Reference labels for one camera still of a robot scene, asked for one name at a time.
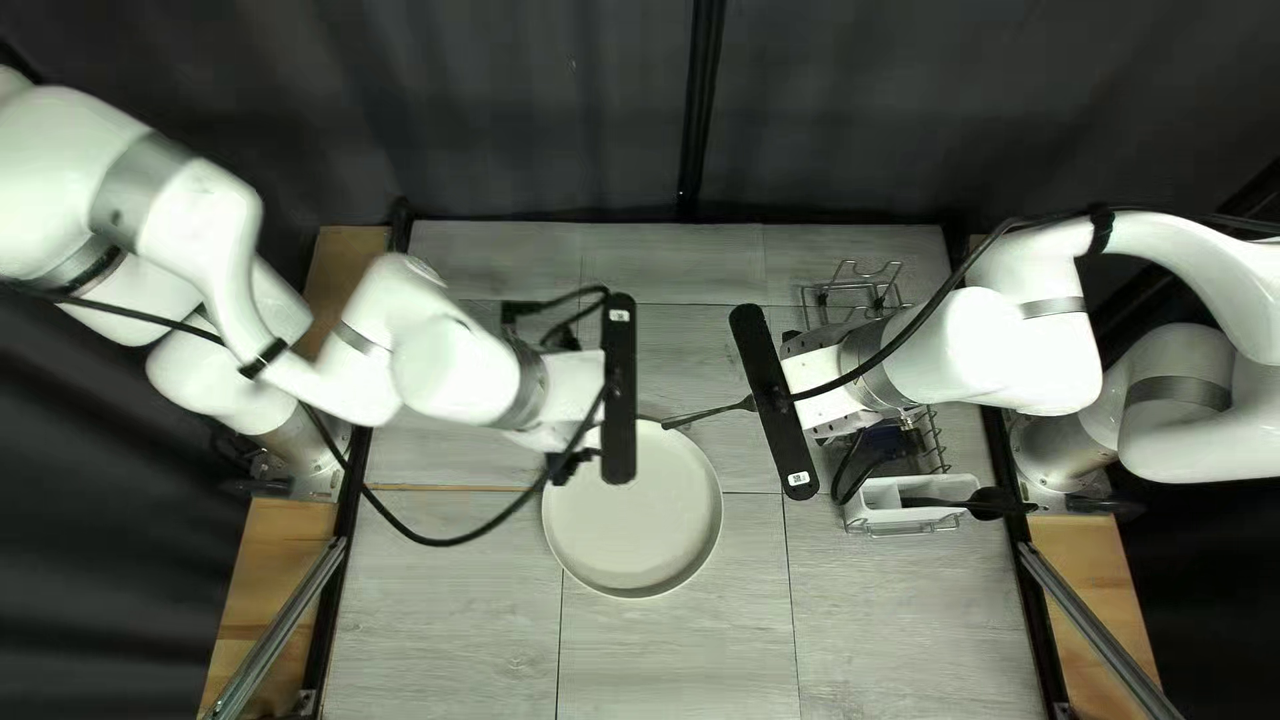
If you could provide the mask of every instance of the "table surface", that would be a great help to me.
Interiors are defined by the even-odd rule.
[[[337,319],[381,232],[321,232],[307,288],[316,337]],[[658,414],[718,404],[726,386],[741,395],[724,323],[733,304],[768,306],[777,332],[799,319],[795,287],[829,277],[844,256],[906,260],[909,300],[946,274],[936,228],[420,223],[412,250],[481,320],[493,322],[495,300],[545,297],[580,282],[631,292],[648,331],[641,410]],[[948,460],[989,482],[977,413],[941,409]],[[408,546],[362,511],[325,716],[492,716],[495,707],[516,716],[1042,716],[1002,527],[970,523],[905,538],[920,541],[911,546],[867,546],[842,533],[829,503],[781,501],[772,474],[758,471],[768,455],[753,421],[731,415],[691,427],[730,493],[724,539],[698,580],[648,605],[620,606],[566,578],[536,511],[489,546],[449,551]],[[540,461],[489,432],[471,433],[403,414],[375,433],[369,480],[422,532],[467,529]],[[308,529],[275,539],[288,538],[288,518],[296,524],[302,514]],[[1042,551],[1151,669],[1110,518],[1032,524]],[[319,553],[325,528],[332,506],[255,502],[206,698],[292,591],[289,571],[260,569],[288,565],[301,577],[311,556],[298,555],[300,543],[315,542]],[[1053,620],[1082,716],[1140,716],[1083,641],[1071,642],[1074,630]],[[307,632],[273,669],[261,707],[279,712],[292,701]],[[991,697],[1000,698],[995,707]]]

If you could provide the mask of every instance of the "silver joint band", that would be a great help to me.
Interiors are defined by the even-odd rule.
[[[532,347],[529,347],[516,337],[507,337],[507,345],[516,354],[520,361],[520,387],[516,388],[516,397],[511,401],[511,407],[500,418],[489,423],[490,428],[499,430],[518,430],[527,428],[538,419],[547,401],[547,365]]]
[[[347,323],[338,323],[333,327],[334,337],[351,346],[352,350],[370,357],[390,357],[392,351],[360,334],[360,331]]]
[[[1156,375],[1129,386],[1129,392],[1124,397],[1124,407],[1128,410],[1130,405],[1148,400],[1176,400],[1221,413],[1231,406],[1231,391],[1199,378]]]
[[[847,373],[867,361],[872,355],[879,352],[879,348],[884,345],[884,328],[887,327],[888,320],[876,320],[845,336],[844,342],[840,343],[840,372]],[[870,410],[878,411],[919,405],[919,402],[897,389],[893,380],[888,379],[888,372],[884,369],[883,363],[854,380],[850,387],[858,401]]]
[[[111,277],[124,263],[124,251],[100,234],[91,234],[83,245],[38,278],[17,281],[35,290],[81,297]]]
[[[1018,306],[1023,311],[1023,318],[1043,318],[1044,315],[1065,315],[1066,313],[1084,313],[1084,299],[1074,297],[1048,297],[1046,300],[1033,300]]]
[[[133,250],[151,204],[193,158],[186,147],[159,133],[140,138],[102,177],[88,211],[90,229]]]

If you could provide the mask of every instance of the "white plate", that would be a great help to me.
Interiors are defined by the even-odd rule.
[[[543,492],[543,530],[556,559],[584,585],[613,597],[653,597],[692,578],[719,539],[723,512],[703,451],[652,420],[636,420],[630,483],[605,483],[596,459]]]

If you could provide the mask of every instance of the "dish rack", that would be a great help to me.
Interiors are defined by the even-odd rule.
[[[905,266],[901,260],[890,260],[870,273],[861,273],[858,266],[859,260],[841,260],[831,281],[800,287],[805,331],[854,323],[859,310],[863,311],[861,319],[869,323],[915,306],[913,302],[902,301],[897,287],[897,278]],[[838,310],[844,316],[832,319],[833,310]],[[914,462],[914,468],[904,474],[932,475],[951,471],[951,465],[946,461],[947,447],[942,445],[942,428],[936,423],[937,416],[937,410],[922,405],[915,414],[904,418],[904,427],[915,427],[920,430],[925,447],[916,457],[908,459]]]

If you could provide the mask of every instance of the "gray tabletop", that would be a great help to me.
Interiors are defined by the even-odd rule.
[[[902,260],[908,301],[947,274],[934,227],[420,222],[411,251],[490,327],[498,300],[591,282],[635,296],[650,416],[746,393],[733,305],[765,306],[781,334],[804,327],[799,287],[838,260]],[[594,323],[580,329],[594,340]],[[977,407],[936,409],[952,471],[991,483]],[[716,466],[724,528],[704,569],[659,598],[605,598],[564,575],[535,507],[449,550],[411,544],[362,507],[324,716],[1043,716],[1002,524],[846,534],[826,495],[783,500],[754,415],[685,432]],[[831,464],[819,452],[822,477]],[[492,516],[540,465],[492,430],[404,411],[375,432],[366,480],[408,487],[379,493],[444,536]]]

